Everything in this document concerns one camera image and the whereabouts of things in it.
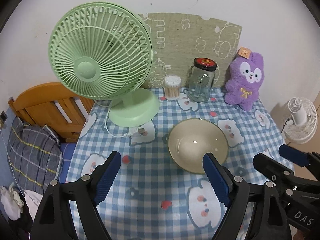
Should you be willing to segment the wooden bed headboard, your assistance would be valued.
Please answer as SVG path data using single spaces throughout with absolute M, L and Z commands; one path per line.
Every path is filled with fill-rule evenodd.
M 94 101 L 78 96 L 59 82 L 37 85 L 25 90 L 8 105 L 27 123 L 48 125 L 65 142 L 77 142 Z

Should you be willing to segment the cotton swab container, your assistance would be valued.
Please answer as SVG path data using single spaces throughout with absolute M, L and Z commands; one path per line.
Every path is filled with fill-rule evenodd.
M 181 78 L 177 75 L 164 77 L 164 96 L 167 100 L 177 100 L 180 96 Z

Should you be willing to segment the glass jar black lid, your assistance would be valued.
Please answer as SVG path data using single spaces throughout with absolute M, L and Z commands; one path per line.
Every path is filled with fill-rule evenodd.
M 217 63 L 205 57 L 194 59 L 188 84 L 188 98 L 191 101 L 205 103 L 208 101 L 215 78 Z

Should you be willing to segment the purple plush bunny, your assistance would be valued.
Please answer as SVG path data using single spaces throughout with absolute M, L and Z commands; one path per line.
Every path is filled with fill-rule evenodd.
M 240 47 L 229 71 L 230 79 L 225 85 L 225 103 L 250 111 L 253 103 L 259 99 L 259 89 L 265 77 L 263 56 Z

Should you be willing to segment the grey plaid pillow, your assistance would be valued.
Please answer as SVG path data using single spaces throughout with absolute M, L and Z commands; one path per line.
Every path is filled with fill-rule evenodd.
M 32 126 L 19 117 L 9 128 L 7 157 L 18 188 L 44 195 L 63 163 L 58 134 L 48 125 Z

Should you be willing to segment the wall power outlet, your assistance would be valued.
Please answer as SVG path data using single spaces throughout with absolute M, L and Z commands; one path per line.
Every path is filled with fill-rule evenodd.
M 7 117 L 6 113 L 4 111 L 2 111 L 0 113 L 0 128 L 2 128 L 4 126 L 5 121 L 7 120 L 7 118 L 8 117 Z

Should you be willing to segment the ceramic bowl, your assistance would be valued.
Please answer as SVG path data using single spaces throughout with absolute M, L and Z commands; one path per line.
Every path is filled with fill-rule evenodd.
M 204 155 L 212 153 L 223 164 L 228 157 L 228 142 L 216 124 L 204 119 L 187 119 L 170 131 L 168 150 L 180 168 L 190 173 L 204 174 Z

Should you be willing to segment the green cartoon board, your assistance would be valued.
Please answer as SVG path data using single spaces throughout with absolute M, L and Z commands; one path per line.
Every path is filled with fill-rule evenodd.
M 162 88 L 167 75 L 178 75 L 188 85 L 194 59 L 216 62 L 213 86 L 222 87 L 229 78 L 229 65 L 238 50 L 242 27 L 216 18 L 169 12 L 143 14 L 152 47 L 152 68 L 144 88 Z

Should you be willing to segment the green desk fan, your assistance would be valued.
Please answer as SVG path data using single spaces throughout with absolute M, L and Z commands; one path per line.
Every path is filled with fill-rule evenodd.
M 110 101 L 108 118 L 115 125 L 140 126 L 157 115 L 159 99 L 143 88 L 153 62 L 150 32 L 126 8 L 107 2 L 74 7 L 54 27 L 48 56 L 66 88 Z

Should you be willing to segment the white floor fan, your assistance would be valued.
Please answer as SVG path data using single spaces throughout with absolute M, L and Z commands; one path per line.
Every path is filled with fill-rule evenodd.
M 304 144 L 311 140 L 318 124 L 317 111 L 307 98 L 291 98 L 284 112 L 285 137 L 294 144 Z

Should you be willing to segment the blue checkered tablecloth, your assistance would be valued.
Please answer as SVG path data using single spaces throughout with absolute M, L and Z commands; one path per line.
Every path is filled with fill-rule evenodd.
M 279 155 L 284 143 L 280 130 L 265 107 L 257 101 L 252 111 L 224 102 L 224 91 L 214 88 L 206 103 L 189 100 L 187 90 L 168 101 L 162 89 L 158 115 L 134 135 L 106 118 L 107 102 L 95 104 L 80 134 L 67 181 L 78 180 L 108 158 L 121 154 L 122 163 L 107 198 L 97 210 L 112 239 L 210 239 L 225 206 L 204 174 L 181 169 L 168 151 L 171 129 L 179 122 L 197 118 L 219 126 L 228 140 L 225 166 L 245 181 L 262 184 L 265 177 L 253 167 L 253 157 L 263 153 L 288 168 Z

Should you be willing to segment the white crumpled cloth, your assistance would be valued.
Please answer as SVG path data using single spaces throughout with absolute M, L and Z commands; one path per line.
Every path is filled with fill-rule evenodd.
M 8 188 L 1 186 L 1 203 L 11 220 L 20 219 L 24 201 L 20 198 L 19 192 L 15 188 L 15 183 L 11 183 Z

